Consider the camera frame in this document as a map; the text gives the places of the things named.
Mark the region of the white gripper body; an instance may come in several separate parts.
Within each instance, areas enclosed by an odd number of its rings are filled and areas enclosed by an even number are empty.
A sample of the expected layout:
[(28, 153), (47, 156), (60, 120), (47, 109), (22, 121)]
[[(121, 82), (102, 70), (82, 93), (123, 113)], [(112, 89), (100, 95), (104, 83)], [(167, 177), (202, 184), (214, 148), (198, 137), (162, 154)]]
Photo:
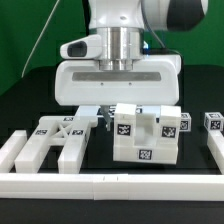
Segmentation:
[(60, 105), (175, 105), (179, 100), (179, 55), (150, 55), (130, 71), (102, 71), (95, 60), (62, 62), (56, 71)]

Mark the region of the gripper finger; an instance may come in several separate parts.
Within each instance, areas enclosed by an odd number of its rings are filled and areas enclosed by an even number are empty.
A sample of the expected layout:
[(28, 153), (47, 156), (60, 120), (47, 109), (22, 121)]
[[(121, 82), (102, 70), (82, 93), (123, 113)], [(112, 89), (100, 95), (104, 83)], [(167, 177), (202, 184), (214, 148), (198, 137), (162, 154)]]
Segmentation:
[(108, 105), (101, 105), (101, 114), (106, 121), (106, 129), (107, 131), (111, 131), (111, 124), (113, 123), (113, 120), (109, 114), (110, 107)]

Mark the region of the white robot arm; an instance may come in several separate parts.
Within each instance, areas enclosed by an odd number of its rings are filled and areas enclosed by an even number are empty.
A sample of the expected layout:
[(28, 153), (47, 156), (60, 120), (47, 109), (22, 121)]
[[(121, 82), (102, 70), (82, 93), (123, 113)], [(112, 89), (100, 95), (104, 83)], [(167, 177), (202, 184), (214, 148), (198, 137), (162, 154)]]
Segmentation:
[(118, 103), (175, 105), (182, 58), (167, 48), (145, 53), (143, 34), (193, 29), (209, 0), (89, 0), (89, 5), (90, 34), (60, 48), (56, 101), (99, 106), (104, 116)]

